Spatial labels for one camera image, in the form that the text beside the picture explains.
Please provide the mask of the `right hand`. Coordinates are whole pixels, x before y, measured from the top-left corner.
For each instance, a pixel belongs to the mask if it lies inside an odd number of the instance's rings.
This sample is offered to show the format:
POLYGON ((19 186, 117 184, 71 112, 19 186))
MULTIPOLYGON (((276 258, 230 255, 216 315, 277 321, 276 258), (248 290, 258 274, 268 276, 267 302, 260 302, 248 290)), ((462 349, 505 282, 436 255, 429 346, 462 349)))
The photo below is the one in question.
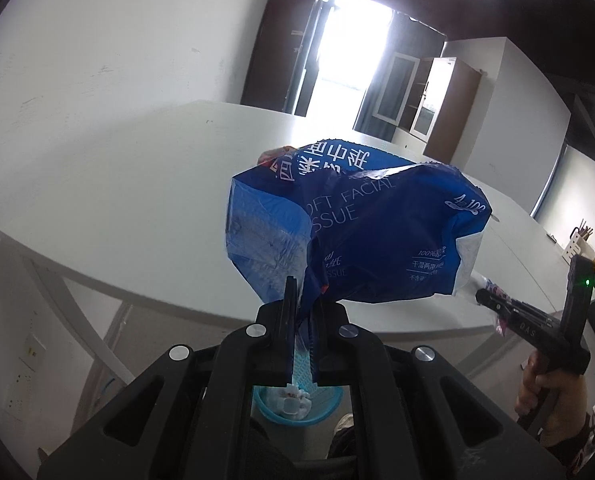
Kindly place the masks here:
POLYGON ((534 351, 527 359, 514 411, 518 415, 529 414, 537 407, 538 395, 543 389, 558 393, 555 408, 540 434, 540 443, 545 448, 551 448, 576 437, 586 426, 587 388, 582 375, 566 370, 543 373, 545 361, 538 351, 534 351))

